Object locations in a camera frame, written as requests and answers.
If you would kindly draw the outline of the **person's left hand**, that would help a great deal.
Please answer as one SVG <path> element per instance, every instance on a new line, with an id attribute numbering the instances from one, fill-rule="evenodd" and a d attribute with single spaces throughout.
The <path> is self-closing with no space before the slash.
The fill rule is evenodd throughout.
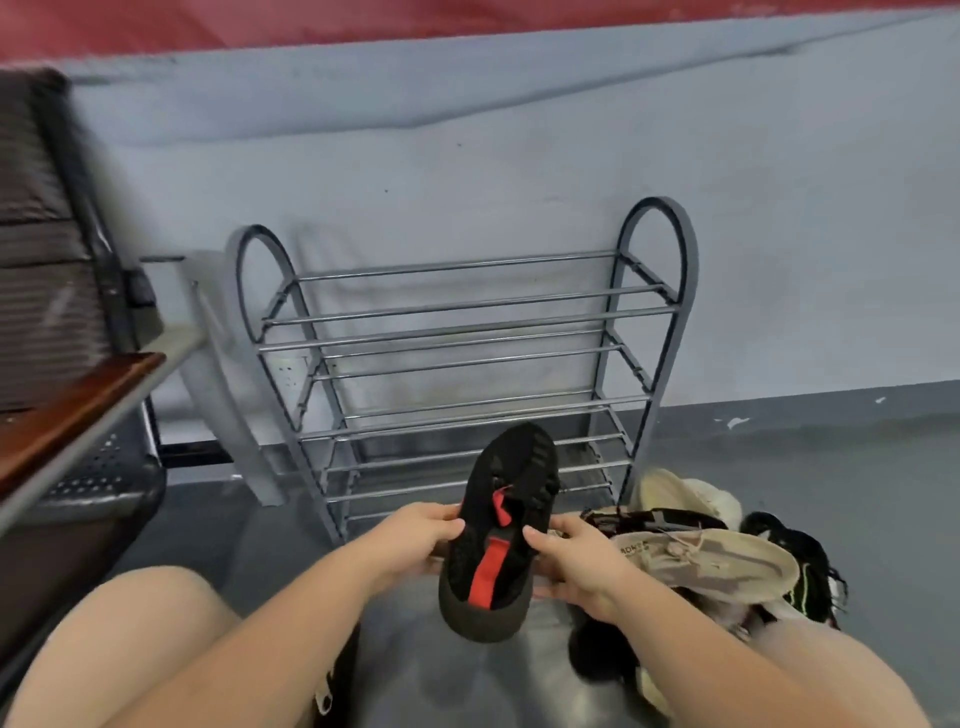
<path id="1" fill-rule="evenodd" d="M 377 596 L 407 577 L 438 570 L 450 541 L 428 543 L 428 520 L 462 519 L 460 504 L 415 502 L 403 506 L 354 542 L 366 571 L 368 593 Z"/>

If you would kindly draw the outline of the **person's right hand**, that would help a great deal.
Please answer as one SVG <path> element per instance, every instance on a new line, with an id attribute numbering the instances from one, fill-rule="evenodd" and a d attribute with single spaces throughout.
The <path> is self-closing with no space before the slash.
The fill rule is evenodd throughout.
<path id="1" fill-rule="evenodd" d="M 567 564 L 537 564 L 533 596 L 576 605 L 594 619 L 626 627 L 636 621 L 630 598 L 640 573 L 597 528 L 575 513 L 552 516 L 548 530 L 569 534 Z"/>

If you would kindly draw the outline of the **black shoe with red stripe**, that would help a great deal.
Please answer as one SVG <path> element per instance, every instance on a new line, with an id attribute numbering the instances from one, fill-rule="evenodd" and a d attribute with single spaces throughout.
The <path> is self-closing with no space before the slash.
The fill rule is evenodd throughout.
<path id="1" fill-rule="evenodd" d="M 478 455 L 441 565 L 438 606 L 447 626 L 480 645 L 506 641 L 532 601 L 538 553 L 524 528 L 546 533 L 561 489 L 557 448 L 532 422 L 513 426 Z"/>

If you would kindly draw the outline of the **person's right forearm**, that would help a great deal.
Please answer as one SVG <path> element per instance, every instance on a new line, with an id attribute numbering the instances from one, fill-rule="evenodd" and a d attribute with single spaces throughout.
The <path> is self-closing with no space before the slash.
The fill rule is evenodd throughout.
<path id="1" fill-rule="evenodd" d="M 799 683 L 669 589 L 617 584 L 603 601 L 682 728 L 815 728 Z"/>

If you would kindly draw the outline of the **person's left forearm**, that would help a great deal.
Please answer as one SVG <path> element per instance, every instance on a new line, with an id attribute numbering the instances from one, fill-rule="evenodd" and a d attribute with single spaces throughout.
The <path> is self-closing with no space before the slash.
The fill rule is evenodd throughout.
<path id="1" fill-rule="evenodd" d="M 334 551 L 104 728 L 310 728 L 315 697 L 370 600 Z"/>

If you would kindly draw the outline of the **plain black shoe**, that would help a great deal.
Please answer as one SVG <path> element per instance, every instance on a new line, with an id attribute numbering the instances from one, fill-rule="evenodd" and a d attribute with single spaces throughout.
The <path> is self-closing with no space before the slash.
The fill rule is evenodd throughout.
<path id="1" fill-rule="evenodd" d="M 618 683 L 630 689 L 638 684 L 640 661 L 627 637 L 616 625 L 588 615 L 581 607 L 568 607 L 572 631 L 568 658 L 574 673 L 589 684 Z"/>

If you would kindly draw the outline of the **cream white shoe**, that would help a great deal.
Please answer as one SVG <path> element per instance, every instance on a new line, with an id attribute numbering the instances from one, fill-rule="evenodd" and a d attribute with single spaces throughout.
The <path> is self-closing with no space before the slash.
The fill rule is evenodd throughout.
<path id="1" fill-rule="evenodd" d="M 652 468 L 632 486 L 629 508 L 633 511 L 674 509 L 711 516 L 730 530 L 739 531 L 743 510 L 729 491 L 697 478 L 681 478 L 664 469 Z"/>

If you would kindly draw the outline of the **beige knit sneaker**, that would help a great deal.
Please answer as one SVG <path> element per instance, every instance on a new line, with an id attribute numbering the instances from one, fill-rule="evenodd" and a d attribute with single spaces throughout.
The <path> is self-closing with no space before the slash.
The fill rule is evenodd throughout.
<path id="1" fill-rule="evenodd" d="M 725 603 L 778 600 L 801 575 L 797 559 L 784 548 L 727 529 L 636 531 L 610 541 L 660 584 Z"/>

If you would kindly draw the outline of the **grey metal shoe rack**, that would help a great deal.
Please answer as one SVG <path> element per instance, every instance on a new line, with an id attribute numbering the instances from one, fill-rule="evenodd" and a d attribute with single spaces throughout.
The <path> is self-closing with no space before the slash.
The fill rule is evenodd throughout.
<path id="1" fill-rule="evenodd" d="M 263 224 L 229 237 L 240 358 L 340 544 L 405 504 L 450 504 L 474 459 L 531 422 L 558 508 L 630 501 L 699 283 L 676 200 L 647 197 L 606 249 L 299 270 Z"/>

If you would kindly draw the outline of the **dark worn shoe white lace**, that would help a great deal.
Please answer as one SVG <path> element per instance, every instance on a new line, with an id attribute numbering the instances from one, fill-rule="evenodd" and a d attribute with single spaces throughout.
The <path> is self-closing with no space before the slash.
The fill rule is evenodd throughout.
<path id="1" fill-rule="evenodd" d="M 310 728 L 350 728 L 361 627 L 356 625 L 315 696 Z"/>

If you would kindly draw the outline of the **black shoe with green accent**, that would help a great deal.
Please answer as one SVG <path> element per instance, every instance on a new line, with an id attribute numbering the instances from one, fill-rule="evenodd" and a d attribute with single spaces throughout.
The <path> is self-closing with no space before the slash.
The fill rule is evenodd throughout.
<path id="1" fill-rule="evenodd" d="M 742 533 L 765 539 L 796 560 L 799 576 L 779 599 L 752 607 L 763 625 L 790 620 L 808 620 L 840 630 L 838 614 L 849 601 L 847 580 L 832 565 L 822 543 L 808 533 L 786 527 L 776 516 L 752 512 L 740 524 Z"/>

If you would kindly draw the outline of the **person's right leg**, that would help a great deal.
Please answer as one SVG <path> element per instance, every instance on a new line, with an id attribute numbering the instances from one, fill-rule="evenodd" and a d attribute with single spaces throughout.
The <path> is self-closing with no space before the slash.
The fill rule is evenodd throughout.
<path id="1" fill-rule="evenodd" d="M 844 709 L 857 728 L 932 728 L 906 681 L 846 633 L 791 619 L 758 628 L 750 645 L 810 694 Z"/>

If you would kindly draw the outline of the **person's leg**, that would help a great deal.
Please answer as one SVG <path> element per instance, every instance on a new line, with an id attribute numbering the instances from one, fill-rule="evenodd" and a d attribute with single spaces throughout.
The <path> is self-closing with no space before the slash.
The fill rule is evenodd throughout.
<path id="1" fill-rule="evenodd" d="M 198 573 L 173 565 L 119 574 L 54 627 L 3 728 L 101 728 L 241 622 Z"/>
<path id="2" fill-rule="evenodd" d="M 846 633 L 791 619 L 758 628 L 750 645 L 810 694 L 844 709 L 857 728 L 932 728 L 906 681 Z"/>

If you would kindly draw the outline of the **person's left leg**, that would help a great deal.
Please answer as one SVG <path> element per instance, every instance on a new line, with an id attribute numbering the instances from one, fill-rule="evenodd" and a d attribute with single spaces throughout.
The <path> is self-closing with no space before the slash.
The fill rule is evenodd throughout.
<path id="1" fill-rule="evenodd" d="M 119 574 L 54 627 L 3 728 L 101 728 L 241 622 L 198 573 L 173 565 Z"/>

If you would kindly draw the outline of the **dark metal bench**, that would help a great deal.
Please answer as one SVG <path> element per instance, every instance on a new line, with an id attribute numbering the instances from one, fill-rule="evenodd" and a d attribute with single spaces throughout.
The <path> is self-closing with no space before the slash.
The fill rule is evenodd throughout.
<path id="1" fill-rule="evenodd" d="M 108 358 L 166 361 L 0 503 L 0 672 L 28 663 L 160 507 L 167 473 L 147 383 L 170 346 L 137 331 L 150 303 L 99 208 L 70 84 L 0 69 L 0 426 Z"/>

